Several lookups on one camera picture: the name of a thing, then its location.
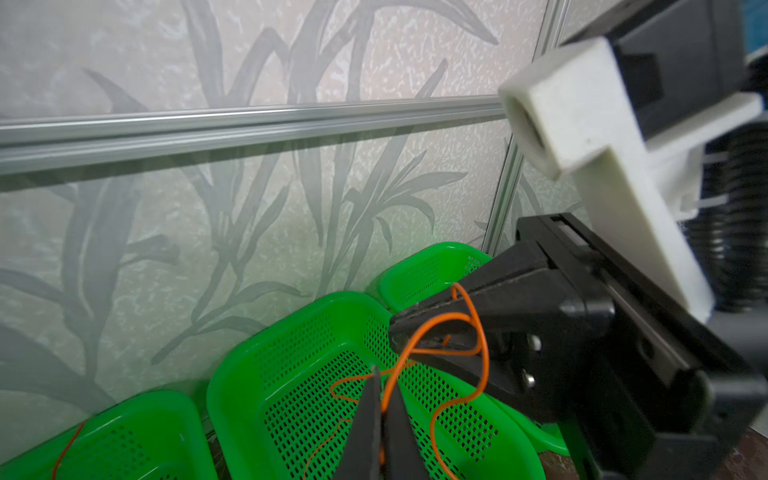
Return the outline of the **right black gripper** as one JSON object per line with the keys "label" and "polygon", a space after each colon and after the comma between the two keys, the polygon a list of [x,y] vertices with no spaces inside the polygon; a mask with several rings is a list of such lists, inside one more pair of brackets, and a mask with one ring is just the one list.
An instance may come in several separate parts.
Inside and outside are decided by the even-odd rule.
{"label": "right black gripper", "polygon": [[[707,479],[767,400],[763,373],[570,214],[460,280],[493,354],[483,392],[564,418],[564,354],[591,354],[560,428],[584,479]],[[410,358],[477,386],[482,355]]]}

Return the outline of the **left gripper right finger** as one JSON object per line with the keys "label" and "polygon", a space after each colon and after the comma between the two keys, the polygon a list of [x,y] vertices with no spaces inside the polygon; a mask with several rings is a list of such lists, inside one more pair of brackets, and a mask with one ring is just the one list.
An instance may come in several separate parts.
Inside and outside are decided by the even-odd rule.
{"label": "left gripper right finger", "polygon": [[401,395],[391,396],[387,411],[383,414],[382,431],[382,479],[429,480]]}

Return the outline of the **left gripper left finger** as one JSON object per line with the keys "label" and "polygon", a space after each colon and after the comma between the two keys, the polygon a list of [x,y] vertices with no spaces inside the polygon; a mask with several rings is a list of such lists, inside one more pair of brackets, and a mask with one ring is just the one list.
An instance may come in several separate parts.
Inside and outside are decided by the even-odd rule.
{"label": "left gripper left finger", "polygon": [[335,479],[379,478],[381,423],[381,375],[375,368],[364,384],[345,448],[334,473]]}

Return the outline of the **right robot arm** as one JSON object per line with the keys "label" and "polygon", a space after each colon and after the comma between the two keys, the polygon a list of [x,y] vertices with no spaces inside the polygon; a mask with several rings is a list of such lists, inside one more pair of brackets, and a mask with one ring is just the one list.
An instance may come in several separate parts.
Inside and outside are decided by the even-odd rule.
{"label": "right robot arm", "polygon": [[706,479],[767,401],[767,119],[736,91],[645,139],[632,97],[706,65],[553,51],[499,90],[526,158],[588,221],[524,217],[514,245],[398,313],[388,336],[542,423],[584,479]]}

